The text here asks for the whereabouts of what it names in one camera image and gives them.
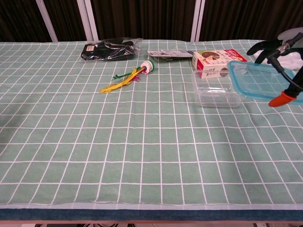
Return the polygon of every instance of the table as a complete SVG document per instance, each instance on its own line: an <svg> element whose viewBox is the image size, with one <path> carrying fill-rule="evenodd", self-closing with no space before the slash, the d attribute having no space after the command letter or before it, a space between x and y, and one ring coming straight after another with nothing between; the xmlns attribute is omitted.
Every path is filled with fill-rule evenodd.
<svg viewBox="0 0 303 227"><path fill-rule="evenodd" d="M303 109L195 103L191 61L155 61L98 91L149 50L257 40L143 40L128 61L80 61L85 42L0 43L0 220L303 218Z"/></svg>

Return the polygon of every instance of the snack box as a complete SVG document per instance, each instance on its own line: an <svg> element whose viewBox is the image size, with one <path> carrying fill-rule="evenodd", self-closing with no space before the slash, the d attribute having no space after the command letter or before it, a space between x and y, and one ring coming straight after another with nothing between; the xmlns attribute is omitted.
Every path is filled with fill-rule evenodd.
<svg viewBox="0 0 303 227"><path fill-rule="evenodd" d="M192 63L196 70L203 70L200 77L202 79L226 77L229 75L227 64L230 61L247 62L237 51L216 50L194 52Z"/></svg>

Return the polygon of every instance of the dark curtain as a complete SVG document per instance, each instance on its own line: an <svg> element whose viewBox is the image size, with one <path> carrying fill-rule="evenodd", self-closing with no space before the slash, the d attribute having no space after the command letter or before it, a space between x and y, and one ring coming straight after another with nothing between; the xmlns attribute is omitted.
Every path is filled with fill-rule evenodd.
<svg viewBox="0 0 303 227"><path fill-rule="evenodd" d="M206 0L200 41L271 40L302 26L302 0Z"/></svg>
<svg viewBox="0 0 303 227"><path fill-rule="evenodd" d="M99 39L189 41L195 0L91 0Z"/></svg>
<svg viewBox="0 0 303 227"><path fill-rule="evenodd" d="M58 41L86 40L77 0L44 0Z"/></svg>
<svg viewBox="0 0 303 227"><path fill-rule="evenodd" d="M51 42L35 0L0 0L0 42Z"/></svg>

